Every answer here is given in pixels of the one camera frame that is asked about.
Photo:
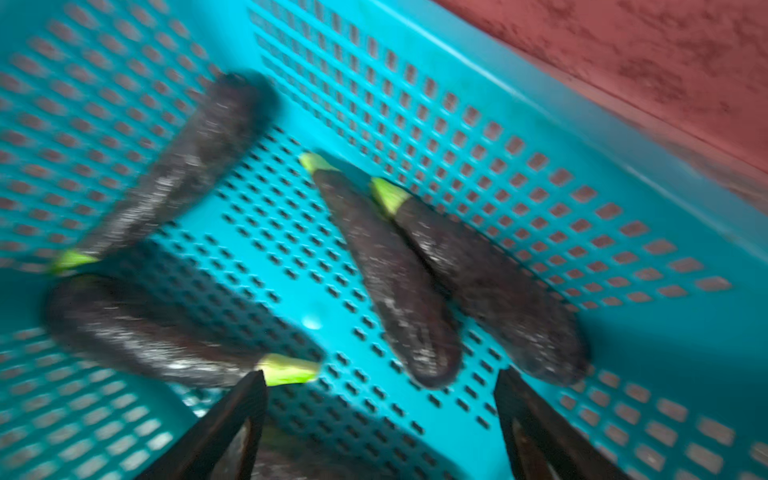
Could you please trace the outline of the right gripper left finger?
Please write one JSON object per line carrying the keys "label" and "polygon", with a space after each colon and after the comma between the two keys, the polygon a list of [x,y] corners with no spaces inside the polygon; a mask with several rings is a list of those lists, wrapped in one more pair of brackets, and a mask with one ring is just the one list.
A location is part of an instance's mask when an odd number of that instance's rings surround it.
{"label": "right gripper left finger", "polygon": [[264,375],[251,372],[138,477],[251,478],[266,408]]}

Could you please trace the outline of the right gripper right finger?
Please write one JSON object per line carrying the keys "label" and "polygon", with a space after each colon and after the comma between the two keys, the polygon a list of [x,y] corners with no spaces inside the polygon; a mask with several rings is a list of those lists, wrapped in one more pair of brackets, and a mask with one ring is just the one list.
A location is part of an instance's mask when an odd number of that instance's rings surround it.
{"label": "right gripper right finger", "polygon": [[516,479],[626,479],[513,368],[499,372],[494,399]]}

